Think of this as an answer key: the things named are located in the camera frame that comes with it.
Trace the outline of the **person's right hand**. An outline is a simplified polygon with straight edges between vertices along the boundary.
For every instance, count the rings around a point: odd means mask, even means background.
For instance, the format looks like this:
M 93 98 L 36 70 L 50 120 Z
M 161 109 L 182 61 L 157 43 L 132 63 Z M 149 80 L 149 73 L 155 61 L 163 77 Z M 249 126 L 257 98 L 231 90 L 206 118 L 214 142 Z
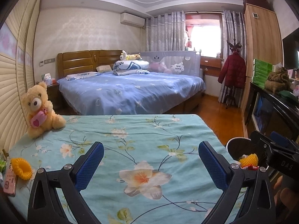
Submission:
M 278 191 L 274 196 L 275 204 L 280 200 L 289 211 L 293 211 L 298 203 L 298 195 L 291 191 L 290 188 L 282 188 L 282 181 L 283 176 L 280 176 L 274 185 L 274 190 Z

